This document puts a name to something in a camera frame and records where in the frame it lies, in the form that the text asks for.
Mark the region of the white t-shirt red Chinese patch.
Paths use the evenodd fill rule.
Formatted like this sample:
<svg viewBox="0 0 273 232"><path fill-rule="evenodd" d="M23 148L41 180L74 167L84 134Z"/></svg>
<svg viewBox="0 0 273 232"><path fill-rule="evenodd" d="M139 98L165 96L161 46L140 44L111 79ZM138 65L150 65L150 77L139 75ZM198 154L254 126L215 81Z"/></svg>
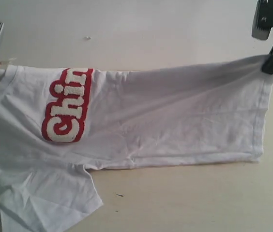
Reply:
<svg viewBox="0 0 273 232"><path fill-rule="evenodd" d="M0 210L26 223L101 205L89 169L254 161L264 56L148 72L0 70Z"/></svg>

